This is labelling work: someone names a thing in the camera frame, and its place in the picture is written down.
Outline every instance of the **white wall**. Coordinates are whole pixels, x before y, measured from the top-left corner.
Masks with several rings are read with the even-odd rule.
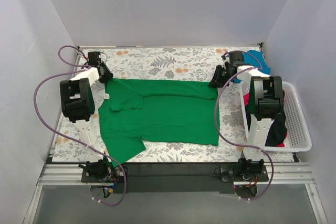
[[[215,46],[265,41],[286,0],[52,2],[81,46]]]
[[[312,149],[308,161],[329,223],[336,223],[336,0],[288,0],[265,43],[272,73],[299,92]]]
[[[73,44],[51,0],[0,1],[0,223],[22,223],[47,157],[53,134],[33,107],[36,85],[70,70],[57,57]],[[65,58],[74,61],[73,51]],[[38,102],[47,122],[60,113],[59,80],[42,88]]]

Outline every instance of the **patterned table surface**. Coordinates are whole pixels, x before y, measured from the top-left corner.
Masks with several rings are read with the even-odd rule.
[[[153,79],[153,80],[187,80],[210,81],[216,66],[222,63],[221,55],[229,50],[259,50],[249,48],[128,48],[128,49],[87,49],[100,51],[102,60],[106,60],[108,68],[115,78],[121,79]],[[99,130],[97,108],[103,102],[104,85],[97,82],[92,86],[96,112],[93,115],[94,128],[98,141],[102,144]],[[220,104],[220,131],[230,141],[245,144],[245,130],[241,112],[239,88],[230,84],[224,91]],[[78,138],[72,123],[61,116],[59,131]],[[55,137],[53,162],[84,162],[85,149],[67,138]],[[219,138],[219,145],[198,145],[187,143],[158,143],[144,141],[146,150],[130,159],[130,162],[236,162],[240,158],[242,148],[227,144]],[[291,153],[271,152],[275,162],[291,162]]]

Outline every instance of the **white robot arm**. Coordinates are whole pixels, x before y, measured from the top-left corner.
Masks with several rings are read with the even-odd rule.
[[[209,84],[210,87],[223,87],[234,74],[252,67],[244,62],[244,56],[241,51],[231,52],[228,58],[225,55],[222,58],[225,68],[221,65],[216,67],[213,79]],[[247,70],[237,75],[237,79],[250,86],[248,112],[251,114],[251,126],[247,145],[254,145],[264,149],[269,129],[277,114],[283,111],[282,80],[279,76],[272,77],[257,69]],[[255,148],[244,148],[243,154],[245,159],[252,161],[263,159],[261,151]]]
[[[237,72],[251,66],[239,66]],[[251,114],[251,126],[248,134],[247,145],[265,148],[268,132],[276,115],[283,110],[284,95],[282,92],[282,80],[280,77],[272,77],[257,69],[245,71],[237,76],[237,79],[250,86],[249,111]],[[258,161],[263,158],[261,151],[254,148],[244,148],[246,159]]]
[[[74,124],[79,138],[100,152],[104,152],[105,147],[98,142],[92,122],[95,103],[91,86],[96,81],[106,83],[113,78],[113,74],[105,63],[101,61],[99,55],[100,52],[89,52],[87,64],[91,68],[79,73],[70,80],[61,81],[60,92],[63,115]],[[86,161],[97,162],[102,158],[102,155],[87,148]]]

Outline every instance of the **metal frame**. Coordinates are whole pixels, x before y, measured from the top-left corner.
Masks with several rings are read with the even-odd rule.
[[[267,172],[270,174],[270,164],[266,163],[265,166]],[[41,191],[45,185],[109,185],[109,183],[82,183],[82,172],[83,171],[78,167],[78,164],[46,164],[42,170],[34,197],[29,205],[23,224],[33,223]],[[244,182],[234,182],[234,184],[240,185],[244,184]],[[274,178],[272,184],[305,184],[317,223],[328,223],[316,190],[315,179],[308,163],[274,163]]]

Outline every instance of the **green shirt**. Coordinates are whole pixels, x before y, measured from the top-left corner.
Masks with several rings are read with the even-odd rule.
[[[112,79],[105,89],[100,133],[120,163],[145,150],[142,140],[218,145],[217,89],[208,82]]]

